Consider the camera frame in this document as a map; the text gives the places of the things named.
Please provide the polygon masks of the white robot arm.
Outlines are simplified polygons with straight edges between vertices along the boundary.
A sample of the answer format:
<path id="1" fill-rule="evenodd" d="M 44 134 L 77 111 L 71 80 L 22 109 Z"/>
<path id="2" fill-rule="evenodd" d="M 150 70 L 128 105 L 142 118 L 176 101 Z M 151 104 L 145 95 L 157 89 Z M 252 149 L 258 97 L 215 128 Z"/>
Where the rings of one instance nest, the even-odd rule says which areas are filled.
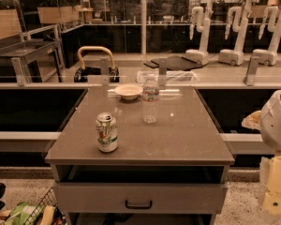
<path id="1" fill-rule="evenodd" d="M 244 128 L 257 129 L 261 139 L 274 150 L 272 158 L 259 164 L 259 206 L 273 216 L 281 216 L 281 90 L 275 91 L 260 111 L 242 121 Z"/>

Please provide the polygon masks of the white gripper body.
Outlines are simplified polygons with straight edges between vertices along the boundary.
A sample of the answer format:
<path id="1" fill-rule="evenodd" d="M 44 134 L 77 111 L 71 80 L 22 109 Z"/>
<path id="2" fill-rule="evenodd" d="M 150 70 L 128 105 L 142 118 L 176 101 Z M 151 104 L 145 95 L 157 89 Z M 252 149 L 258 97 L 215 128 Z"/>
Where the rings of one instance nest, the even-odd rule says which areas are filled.
<path id="1" fill-rule="evenodd" d="M 261 209 L 270 215 L 281 216 L 281 154 L 261 159 L 259 181 Z"/>

